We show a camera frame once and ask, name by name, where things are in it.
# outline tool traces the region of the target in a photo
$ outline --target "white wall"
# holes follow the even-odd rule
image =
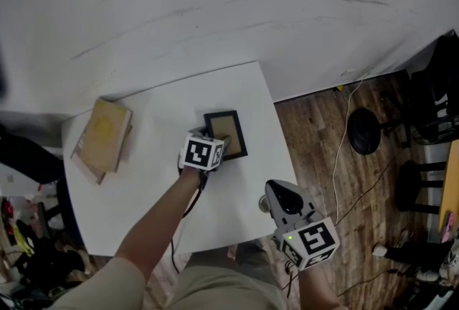
[[[1,109],[64,118],[253,60],[280,100],[391,72],[458,25],[459,0],[0,0]]]

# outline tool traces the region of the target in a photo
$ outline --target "white cable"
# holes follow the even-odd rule
[[[345,127],[344,127],[344,133],[343,137],[341,138],[341,143],[339,144],[338,150],[336,151],[336,158],[335,158],[335,166],[333,168],[333,173],[331,174],[331,181],[333,182],[333,190],[335,192],[335,201],[336,201],[336,221],[335,225],[338,223],[338,194],[336,193],[336,185],[335,185],[335,172],[336,172],[336,165],[338,164],[338,155],[339,155],[339,150],[341,149],[341,146],[343,145],[344,137],[346,136],[347,133],[347,118],[349,116],[349,109],[351,107],[351,99],[352,95],[356,90],[358,90],[362,84],[362,82],[365,80],[365,76],[361,79],[359,85],[357,85],[356,89],[354,89],[351,92],[351,95],[349,96],[349,99],[347,100],[347,111],[346,111],[346,120],[345,120]]]

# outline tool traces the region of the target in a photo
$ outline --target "black picture frame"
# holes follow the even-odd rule
[[[239,117],[237,116],[237,111],[222,111],[222,112],[214,112],[214,113],[205,113],[204,114],[204,122],[206,123],[207,135],[211,138],[215,138],[214,132],[212,130],[212,119],[213,118],[222,118],[232,116],[233,120],[235,121],[236,125],[236,132],[237,137],[239,138],[239,143],[241,146],[241,152],[231,154],[230,156],[223,156],[223,161],[229,161],[230,159],[236,159],[240,157],[247,156],[247,147],[245,146],[244,136],[242,135],[241,124],[239,122]]]

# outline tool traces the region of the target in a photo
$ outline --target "black cable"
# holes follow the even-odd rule
[[[398,271],[398,269],[389,269],[388,271],[383,271],[383,272],[381,272],[380,274],[378,274],[377,276],[373,277],[372,279],[369,279],[368,281],[358,282],[358,283],[352,285],[351,287],[345,289],[343,292],[341,292],[341,293],[338,295],[338,297],[343,296],[347,291],[353,289],[354,287],[357,287],[357,286],[359,286],[359,285],[361,285],[361,284],[364,284],[364,283],[368,283],[368,282],[374,281],[376,278],[378,278],[379,276],[381,276],[381,275],[384,274],[384,273],[389,273],[389,274],[398,273],[399,275],[403,275],[403,273],[400,273],[400,272]],[[290,278],[289,282],[288,282],[282,289],[285,290],[287,287],[291,286],[292,282],[296,279],[296,277],[298,277],[298,274],[297,274],[295,277]]]
[[[198,193],[196,194],[196,197],[193,199],[193,202],[191,202],[189,208],[186,210],[184,215],[181,217],[182,219],[184,219],[191,212],[191,210],[193,209],[194,205],[196,204],[196,202],[198,201],[199,197],[201,196],[201,193],[202,193],[202,190],[199,189]]]
[[[293,278],[293,274],[291,273],[290,274],[290,281],[288,282],[287,299],[288,299],[288,297],[290,295],[290,290],[292,289],[292,280],[293,280],[292,278]]]
[[[191,204],[189,205],[188,209],[185,211],[184,215],[181,216],[182,219],[184,219],[191,212],[191,210],[194,208],[195,204],[197,203],[199,197],[202,194],[202,190],[206,186],[206,182],[207,182],[207,175],[204,172],[200,171],[199,172],[198,192],[197,192],[196,196],[194,197],[193,201],[191,202]],[[174,238],[172,238],[171,239],[171,260],[172,260],[172,265],[174,266],[175,271],[177,272],[177,274],[180,274],[180,271],[177,268],[177,265],[175,264],[174,255],[175,255]]]
[[[381,174],[379,175],[378,179],[377,179],[377,180],[375,181],[375,183],[372,185],[372,187],[370,187],[367,191],[365,191],[365,193],[363,193],[363,194],[360,196],[360,198],[358,198],[358,200],[356,200],[355,203],[353,203],[351,209],[349,209],[349,210],[346,212],[346,214],[345,214],[343,217],[341,217],[341,218],[339,219],[339,221],[335,224],[335,227],[336,227],[337,225],[339,225],[339,223],[340,223],[340,222],[341,222],[341,221],[342,221],[342,220],[343,220],[343,219],[344,219],[344,218],[345,218],[354,208],[355,208],[355,206],[357,205],[357,203],[360,201],[361,198],[363,198],[366,194],[368,194],[370,191],[373,190],[373,188],[377,185],[377,183],[379,182],[379,180],[381,180],[381,178],[383,177],[383,175],[384,175],[384,173],[386,172],[386,170],[389,168],[389,166],[392,164],[392,162],[395,161],[395,159],[399,156],[399,154],[400,154],[402,151],[403,151],[403,149],[400,149],[400,150],[398,151],[398,153],[397,153],[395,156],[393,156],[393,157],[391,158],[391,160],[389,161],[389,163],[388,163],[388,164],[386,165],[386,167],[382,170],[382,172],[381,172]]]
[[[171,255],[172,265],[174,266],[177,274],[180,274],[179,269],[177,268],[177,265],[175,264],[175,259],[174,259],[175,249],[174,249],[174,239],[173,238],[171,239],[171,251],[172,251],[172,255]]]
[[[365,284],[365,283],[369,283],[369,282],[374,281],[376,278],[382,276],[384,273],[394,274],[394,273],[399,273],[399,271],[398,271],[398,269],[389,269],[388,271],[382,271],[380,274],[376,275],[376,276],[373,277],[372,279],[369,279],[368,281],[358,282],[358,283],[352,285],[351,287],[345,289],[343,292],[341,292],[341,293],[338,295],[338,297],[343,296],[347,291],[350,291],[350,290],[353,289],[354,287],[357,287],[357,286],[360,286],[361,284]]]
[[[291,286],[292,282],[295,280],[296,277],[298,277],[298,274],[292,279],[290,279],[289,282],[284,287],[282,287],[282,289],[285,290],[287,287]]]
[[[290,260],[287,260],[284,264],[284,269],[287,274],[290,274],[290,268],[293,267],[293,263]]]

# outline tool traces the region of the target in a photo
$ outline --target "wooden floor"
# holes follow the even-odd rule
[[[382,102],[379,94],[385,90],[396,94],[401,86],[400,74],[365,80],[354,93],[351,112],[366,107],[376,113],[380,122],[398,115],[388,102]],[[331,174],[345,126],[346,105],[350,92],[357,84],[345,86],[342,92],[325,90],[295,100],[275,105],[290,151],[299,185],[307,189],[325,215],[335,220],[336,203]],[[336,188],[339,217],[370,188],[378,179],[393,156],[401,150],[404,140],[402,129],[390,137],[382,137],[377,151],[370,156],[355,153],[344,139],[336,167]],[[401,151],[391,163],[376,187],[368,193],[342,220],[337,227],[341,248],[326,270],[333,287],[340,295],[342,304],[350,309],[383,309],[390,305],[395,294],[402,290],[405,281],[394,275],[383,274],[378,279],[351,288],[356,283],[367,281],[375,275],[393,268],[389,260],[374,258],[371,254],[375,243],[396,245],[399,234],[407,228],[415,238],[424,237],[427,217],[421,214],[400,213],[394,206],[394,183],[399,167],[408,159],[424,161],[422,148],[413,145]],[[268,251],[273,269],[279,282],[288,282],[283,264],[284,257],[268,238],[262,239]],[[93,273],[102,268],[108,258],[92,257]],[[182,269],[187,255],[178,255],[176,262]],[[144,296],[144,309],[163,309],[176,283],[176,274],[170,258],[164,258],[155,269]],[[299,309],[298,284],[293,282],[290,295],[292,309]]]

